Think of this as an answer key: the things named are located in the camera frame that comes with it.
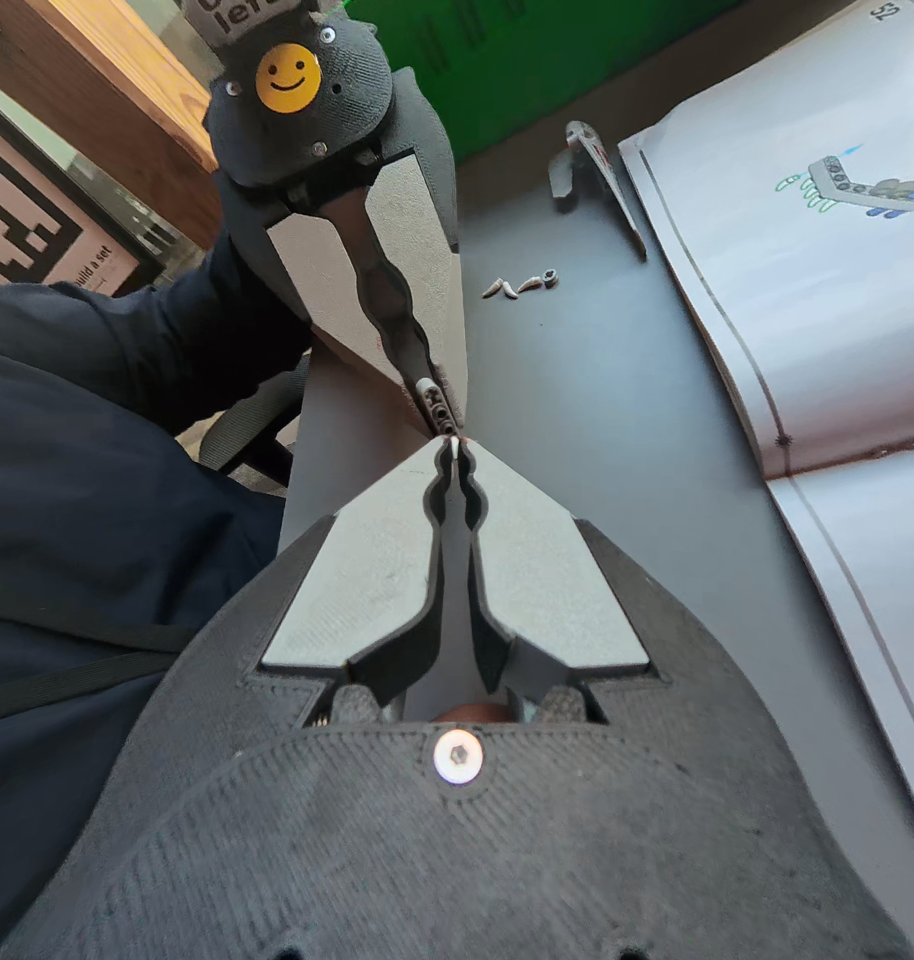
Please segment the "framed marker code sign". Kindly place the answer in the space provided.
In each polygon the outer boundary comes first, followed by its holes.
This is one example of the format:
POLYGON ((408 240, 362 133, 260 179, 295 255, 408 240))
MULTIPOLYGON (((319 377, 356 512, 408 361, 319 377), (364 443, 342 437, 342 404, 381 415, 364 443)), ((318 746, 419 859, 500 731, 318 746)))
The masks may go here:
POLYGON ((163 266, 0 112, 0 285, 73 283, 123 296, 163 266))

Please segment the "grey bent lego beam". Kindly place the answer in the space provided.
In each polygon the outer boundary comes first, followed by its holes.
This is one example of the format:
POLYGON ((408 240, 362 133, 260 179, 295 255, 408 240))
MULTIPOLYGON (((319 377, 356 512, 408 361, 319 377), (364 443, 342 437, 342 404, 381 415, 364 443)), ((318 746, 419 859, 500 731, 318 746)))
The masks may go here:
POLYGON ((459 428, 450 409, 445 392, 433 379, 424 377, 415 384, 426 421, 437 436, 456 437, 459 428))

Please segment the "person's left forearm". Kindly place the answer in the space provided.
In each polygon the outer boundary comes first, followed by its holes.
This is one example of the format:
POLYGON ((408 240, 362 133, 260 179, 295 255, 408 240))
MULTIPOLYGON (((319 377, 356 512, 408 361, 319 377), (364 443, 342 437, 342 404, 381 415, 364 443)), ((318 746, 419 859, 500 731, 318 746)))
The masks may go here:
POLYGON ((53 374, 171 435, 295 369, 308 324, 261 282, 223 230, 164 289, 111 297, 71 282, 0 286, 0 357, 53 374))

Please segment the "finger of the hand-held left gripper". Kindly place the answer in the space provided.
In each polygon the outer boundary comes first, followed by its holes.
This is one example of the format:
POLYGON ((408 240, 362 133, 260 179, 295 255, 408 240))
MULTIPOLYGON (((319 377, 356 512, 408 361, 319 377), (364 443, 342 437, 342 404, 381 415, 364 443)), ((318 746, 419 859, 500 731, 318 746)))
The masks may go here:
POLYGON ((437 383, 463 428, 468 374, 461 258, 450 248, 414 153, 381 169, 366 211, 383 254, 408 283, 437 383))
POLYGON ((361 306, 357 273, 336 227, 293 213, 268 234, 309 313, 315 338, 418 434, 432 436, 421 401, 413 398, 361 306))

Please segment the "green plastic bin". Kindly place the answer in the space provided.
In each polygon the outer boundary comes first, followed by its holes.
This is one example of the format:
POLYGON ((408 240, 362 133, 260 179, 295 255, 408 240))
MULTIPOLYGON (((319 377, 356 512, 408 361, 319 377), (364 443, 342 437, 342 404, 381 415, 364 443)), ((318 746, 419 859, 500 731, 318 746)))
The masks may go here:
POLYGON ((352 1, 392 69, 410 66, 456 161, 684 37, 735 1, 352 1))

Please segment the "long grey lego panel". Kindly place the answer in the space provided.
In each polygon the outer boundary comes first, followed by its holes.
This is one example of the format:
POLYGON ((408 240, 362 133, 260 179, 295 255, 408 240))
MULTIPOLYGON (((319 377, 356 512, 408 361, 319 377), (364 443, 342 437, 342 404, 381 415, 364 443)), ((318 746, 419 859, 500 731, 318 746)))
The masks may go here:
POLYGON ((562 210, 575 202, 578 174, 592 174, 616 203, 633 246, 641 259, 646 260, 647 247, 641 229, 631 213, 614 165, 600 136, 592 126, 583 121, 567 122, 564 135, 565 148, 548 163, 548 179, 554 204, 562 210))

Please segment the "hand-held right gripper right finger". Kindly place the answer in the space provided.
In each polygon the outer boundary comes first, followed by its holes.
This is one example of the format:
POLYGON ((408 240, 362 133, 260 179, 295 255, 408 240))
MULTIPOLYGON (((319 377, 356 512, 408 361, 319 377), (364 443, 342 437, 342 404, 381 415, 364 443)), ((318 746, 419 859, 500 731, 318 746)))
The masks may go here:
POLYGON ((461 442, 473 651, 489 693, 638 676, 648 653, 571 512, 476 441, 461 442))

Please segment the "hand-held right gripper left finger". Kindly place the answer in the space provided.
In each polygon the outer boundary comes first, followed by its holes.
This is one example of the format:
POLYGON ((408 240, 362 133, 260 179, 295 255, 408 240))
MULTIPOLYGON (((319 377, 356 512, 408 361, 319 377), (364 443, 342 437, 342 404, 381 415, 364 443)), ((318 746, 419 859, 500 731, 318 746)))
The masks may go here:
POLYGON ((430 670, 454 453, 453 438, 430 440, 327 520, 263 669, 362 685, 380 706, 430 670))

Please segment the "person's torso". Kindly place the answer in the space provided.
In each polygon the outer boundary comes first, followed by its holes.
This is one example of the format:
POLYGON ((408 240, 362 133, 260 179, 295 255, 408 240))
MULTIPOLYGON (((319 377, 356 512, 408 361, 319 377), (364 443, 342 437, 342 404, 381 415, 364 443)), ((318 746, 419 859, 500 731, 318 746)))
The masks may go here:
MULTIPOLYGON (((166 431, 0 356, 0 686, 192 635, 275 556, 284 502, 166 431)), ((0 719, 0 942, 74 845, 161 671, 0 719)))

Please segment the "open lego instruction booklet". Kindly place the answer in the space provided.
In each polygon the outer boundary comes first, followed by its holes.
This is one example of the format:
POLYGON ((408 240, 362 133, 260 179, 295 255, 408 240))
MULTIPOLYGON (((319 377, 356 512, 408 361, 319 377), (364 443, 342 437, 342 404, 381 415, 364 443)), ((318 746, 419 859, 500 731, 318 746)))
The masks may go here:
POLYGON ((914 800, 914 1, 619 149, 914 800))

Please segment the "wooden post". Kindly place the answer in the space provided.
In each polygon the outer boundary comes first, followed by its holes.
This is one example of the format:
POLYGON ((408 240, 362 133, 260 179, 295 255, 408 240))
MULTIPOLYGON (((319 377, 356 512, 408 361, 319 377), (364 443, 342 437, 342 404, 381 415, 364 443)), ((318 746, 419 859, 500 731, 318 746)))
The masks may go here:
POLYGON ((0 89, 203 249, 223 219, 209 91, 127 2, 0 1, 0 89))

